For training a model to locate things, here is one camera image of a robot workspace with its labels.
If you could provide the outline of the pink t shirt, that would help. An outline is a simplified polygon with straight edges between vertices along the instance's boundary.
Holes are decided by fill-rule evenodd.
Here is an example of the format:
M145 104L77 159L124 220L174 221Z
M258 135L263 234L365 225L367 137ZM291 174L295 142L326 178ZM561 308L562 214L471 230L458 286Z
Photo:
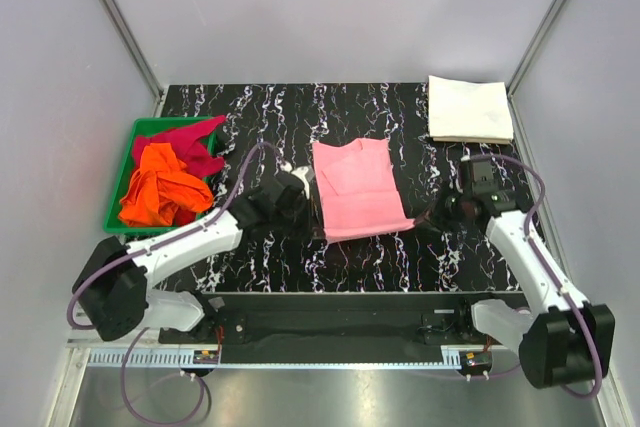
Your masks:
M386 139L357 138L344 146L315 142L312 154L328 243L414 227L404 212Z

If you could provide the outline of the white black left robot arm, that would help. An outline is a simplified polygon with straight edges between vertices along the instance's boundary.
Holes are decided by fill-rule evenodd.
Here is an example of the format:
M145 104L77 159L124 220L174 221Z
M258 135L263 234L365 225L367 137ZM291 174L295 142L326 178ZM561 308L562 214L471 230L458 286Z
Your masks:
M280 171L184 227L129 245L115 236L101 241L72 288L91 329L104 342L144 328L196 343L215 338L218 308L201 294L164 291L158 284L202 259L236 250L244 240L305 230L313 179L309 166Z

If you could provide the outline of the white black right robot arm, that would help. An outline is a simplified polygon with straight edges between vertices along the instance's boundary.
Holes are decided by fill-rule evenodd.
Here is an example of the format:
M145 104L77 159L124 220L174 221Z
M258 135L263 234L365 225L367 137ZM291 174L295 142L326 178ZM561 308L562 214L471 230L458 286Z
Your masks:
M532 206L501 186L494 174L497 160L535 179L539 194ZM453 321L457 337L472 344L488 336L508 348L536 389L560 387L575 398L591 399L609 373L615 317L571 282L537 233L533 219L545 194L541 176L513 157L466 156L455 185L444 186L416 222L441 233L475 226L502 255L526 299L526 313L498 298L463 302Z

